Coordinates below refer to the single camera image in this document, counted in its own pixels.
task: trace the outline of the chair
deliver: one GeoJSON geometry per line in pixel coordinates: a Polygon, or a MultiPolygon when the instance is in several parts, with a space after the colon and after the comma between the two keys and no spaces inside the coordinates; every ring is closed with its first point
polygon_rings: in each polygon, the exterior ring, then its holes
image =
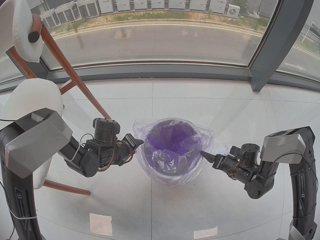
{"type": "MultiPolygon", "coordinates": [[[[108,113],[96,98],[94,98],[90,90],[62,54],[46,26],[42,24],[40,16],[31,14],[26,0],[6,0],[0,7],[0,19],[0,29],[2,30],[0,54],[9,51],[11,56],[28,75],[28,79],[23,81],[10,95],[10,98],[0,113],[0,118],[9,120],[18,119],[25,114],[44,107],[56,110],[62,115],[62,94],[77,85],[102,116],[110,119],[108,113]],[[70,80],[60,86],[60,88],[51,81],[37,78],[24,62],[24,60],[28,62],[39,62],[43,42],[70,76],[70,80]]],[[[1,122],[0,128],[2,129],[8,124],[8,122],[1,122]]],[[[77,194],[90,194],[90,192],[85,189],[47,180],[46,176],[50,162],[51,159],[34,172],[34,189],[46,186],[77,194]]]]}

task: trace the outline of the white tape on floor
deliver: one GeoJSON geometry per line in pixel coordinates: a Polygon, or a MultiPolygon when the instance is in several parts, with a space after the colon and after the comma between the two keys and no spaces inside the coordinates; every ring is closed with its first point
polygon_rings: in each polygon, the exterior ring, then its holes
{"type": "Polygon", "coordinates": [[[90,214],[90,231],[94,234],[112,237],[111,216],[90,214]]]}
{"type": "Polygon", "coordinates": [[[193,238],[194,239],[207,238],[207,237],[216,236],[217,234],[218,234],[218,226],[211,229],[194,231],[193,238]]]}

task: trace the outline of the robotic arm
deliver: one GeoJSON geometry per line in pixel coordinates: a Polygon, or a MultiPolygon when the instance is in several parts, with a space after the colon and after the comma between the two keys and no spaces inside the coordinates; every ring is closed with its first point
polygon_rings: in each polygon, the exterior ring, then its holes
{"type": "Polygon", "coordinates": [[[93,139],[82,147],[60,115],[43,108],[0,130],[3,186],[20,240],[45,239],[37,220],[32,173],[55,153],[74,171],[92,177],[129,162],[143,143],[130,133],[118,140],[120,125],[114,120],[96,118],[93,127],[93,139]]]}
{"type": "Polygon", "coordinates": [[[229,155],[204,151],[201,154],[213,163],[214,169],[244,183],[252,199],[261,198],[272,189],[279,163],[289,164],[293,192],[289,240],[311,240],[317,228],[314,222],[318,189],[314,140],[309,126],[270,134],[264,138],[260,164],[257,164],[260,147],[253,143],[243,144],[241,148],[232,146],[229,155]]]}

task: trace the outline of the purple plastic bag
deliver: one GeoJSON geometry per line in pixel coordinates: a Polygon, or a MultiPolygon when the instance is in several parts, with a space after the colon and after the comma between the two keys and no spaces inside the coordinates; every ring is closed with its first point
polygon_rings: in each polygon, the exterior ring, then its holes
{"type": "Polygon", "coordinates": [[[201,150],[211,152],[214,131],[180,118],[136,120],[134,137],[144,144],[136,151],[143,170],[156,182],[182,185],[198,176],[206,164],[201,150]]]}

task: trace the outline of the glass pane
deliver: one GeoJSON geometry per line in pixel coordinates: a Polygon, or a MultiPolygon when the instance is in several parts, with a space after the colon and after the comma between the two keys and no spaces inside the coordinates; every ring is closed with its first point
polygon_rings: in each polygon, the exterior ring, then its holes
{"type": "MultiPolygon", "coordinates": [[[[278,0],[27,2],[33,13],[41,14],[72,66],[134,61],[246,66],[278,0]]],[[[46,48],[42,57],[50,69],[61,68],[46,48]]]]}
{"type": "Polygon", "coordinates": [[[277,71],[320,81],[320,0],[314,0],[301,33],[277,71]]]}
{"type": "Polygon", "coordinates": [[[17,69],[8,55],[5,53],[0,57],[0,84],[23,77],[23,74],[17,69]]]}

